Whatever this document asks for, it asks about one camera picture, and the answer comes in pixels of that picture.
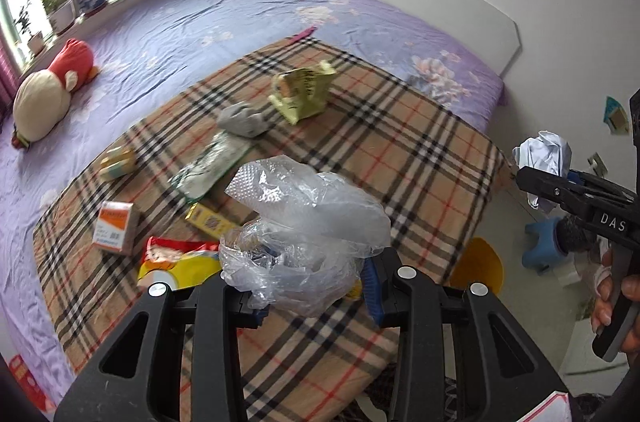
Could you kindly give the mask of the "person's right hand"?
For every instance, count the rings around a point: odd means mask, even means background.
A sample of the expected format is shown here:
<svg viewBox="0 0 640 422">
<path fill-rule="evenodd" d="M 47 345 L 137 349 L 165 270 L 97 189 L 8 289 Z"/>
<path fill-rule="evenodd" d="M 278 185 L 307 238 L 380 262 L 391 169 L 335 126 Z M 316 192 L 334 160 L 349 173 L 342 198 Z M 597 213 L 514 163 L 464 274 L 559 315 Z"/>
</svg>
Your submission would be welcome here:
<svg viewBox="0 0 640 422">
<path fill-rule="evenodd" d="M 596 304 L 591 314 L 591 327 L 593 332 L 599 328 L 611 324 L 613 304 L 610 296 L 613 290 L 613 280 L 606 275 L 597 286 Z M 640 281 L 638 275 L 628 276 L 623 280 L 622 292 L 630 301 L 639 301 Z M 640 348 L 639 317 L 634 320 L 634 325 L 629 330 L 620 350 L 627 356 L 628 364 L 633 364 L 639 357 Z"/>
</svg>

